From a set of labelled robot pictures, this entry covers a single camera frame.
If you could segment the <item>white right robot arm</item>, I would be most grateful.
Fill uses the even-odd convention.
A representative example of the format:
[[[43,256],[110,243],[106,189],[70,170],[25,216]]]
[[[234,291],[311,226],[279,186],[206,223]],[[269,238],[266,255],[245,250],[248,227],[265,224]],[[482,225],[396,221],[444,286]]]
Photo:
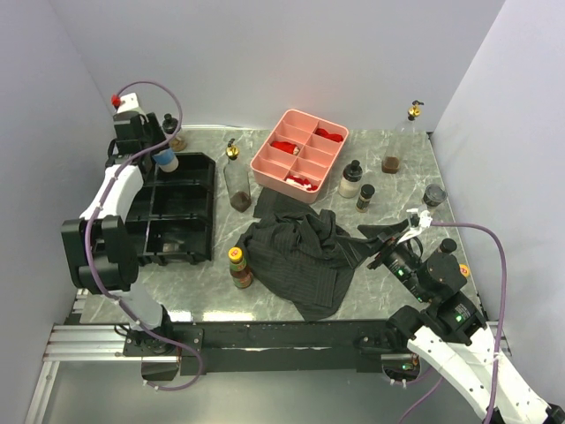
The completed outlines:
[[[457,243],[445,238],[426,259],[411,241],[434,222],[427,212],[400,223],[361,225],[360,250],[373,257],[423,305],[400,308],[389,319],[388,345],[418,355],[438,372],[484,423],[562,423],[563,409],[546,402],[501,350],[501,331],[463,293],[467,283],[455,257]]]

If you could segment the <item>black cap brown powder bottle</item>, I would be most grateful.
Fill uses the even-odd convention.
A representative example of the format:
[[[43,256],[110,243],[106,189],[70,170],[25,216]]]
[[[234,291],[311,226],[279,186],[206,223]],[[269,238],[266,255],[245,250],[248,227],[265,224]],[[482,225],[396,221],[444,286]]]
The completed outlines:
[[[169,142],[170,148],[175,152],[181,152],[187,147],[187,142],[182,135],[181,126],[176,117],[167,113],[163,116],[162,120],[162,130],[167,134],[171,135],[173,133],[176,136]]]

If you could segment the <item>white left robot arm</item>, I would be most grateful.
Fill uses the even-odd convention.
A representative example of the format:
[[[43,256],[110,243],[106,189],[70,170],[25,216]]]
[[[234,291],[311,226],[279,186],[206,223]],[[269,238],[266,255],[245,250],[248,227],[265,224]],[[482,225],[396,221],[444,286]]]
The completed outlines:
[[[87,209],[61,227],[65,257],[76,288],[118,304],[133,330],[148,329],[147,347],[164,355],[174,349],[177,334],[165,325],[164,307],[137,283],[138,254],[125,220],[154,169],[147,150],[166,137],[153,112],[119,112],[114,126],[116,137],[109,144],[102,185]]]

